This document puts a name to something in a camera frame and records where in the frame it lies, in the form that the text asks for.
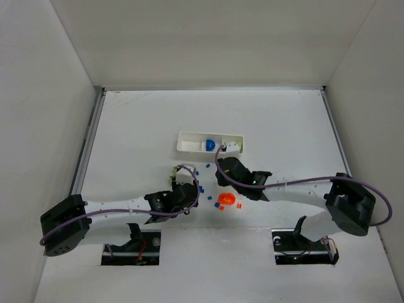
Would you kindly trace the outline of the blue round lego piece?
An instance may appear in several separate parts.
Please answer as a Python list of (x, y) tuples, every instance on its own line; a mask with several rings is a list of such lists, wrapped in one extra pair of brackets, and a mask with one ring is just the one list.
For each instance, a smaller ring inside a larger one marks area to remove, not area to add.
[(216, 143), (214, 140), (207, 139), (205, 144), (205, 150), (207, 152), (213, 152), (216, 148)]

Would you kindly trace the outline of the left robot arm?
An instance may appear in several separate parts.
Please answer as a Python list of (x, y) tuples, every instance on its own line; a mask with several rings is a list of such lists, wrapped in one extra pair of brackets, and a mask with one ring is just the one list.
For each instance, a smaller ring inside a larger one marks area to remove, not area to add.
[(84, 244), (121, 246), (134, 239), (143, 225), (189, 214), (198, 204), (200, 189), (197, 182), (173, 182), (168, 191), (124, 201), (94, 202), (80, 194), (68, 196), (41, 215), (40, 245), (47, 257), (61, 256)]

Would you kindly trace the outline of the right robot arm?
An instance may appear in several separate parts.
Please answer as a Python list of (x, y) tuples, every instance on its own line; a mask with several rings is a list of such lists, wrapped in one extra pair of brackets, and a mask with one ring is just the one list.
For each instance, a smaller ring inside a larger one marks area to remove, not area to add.
[(346, 232), (366, 236), (376, 199), (349, 175), (337, 173), (331, 180), (293, 183), (271, 172), (250, 171), (236, 157), (217, 160), (219, 186), (230, 186), (252, 201), (288, 201), (321, 209), (299, 218), (294, 232), (316, 242), (327, 235)]

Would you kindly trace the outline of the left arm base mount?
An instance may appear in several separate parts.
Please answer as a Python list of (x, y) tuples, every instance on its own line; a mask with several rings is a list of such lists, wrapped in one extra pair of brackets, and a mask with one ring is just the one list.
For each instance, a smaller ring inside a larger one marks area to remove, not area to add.
[(160, 264), (161, 230), (141, 230), (129, 224), (129, 239), (117, 246), (105, 244), (102, 266), (158, 266)]

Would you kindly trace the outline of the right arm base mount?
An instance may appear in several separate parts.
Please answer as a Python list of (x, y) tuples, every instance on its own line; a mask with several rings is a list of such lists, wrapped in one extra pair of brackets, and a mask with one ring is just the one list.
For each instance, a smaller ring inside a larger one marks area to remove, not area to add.
[(294, 229), (273, 229), (271, 231), (276, 265), (329, 264), (336, 265), (340, 254), (336, 243), (329, 237), (316, 242), (303, 237), (301, 217)]

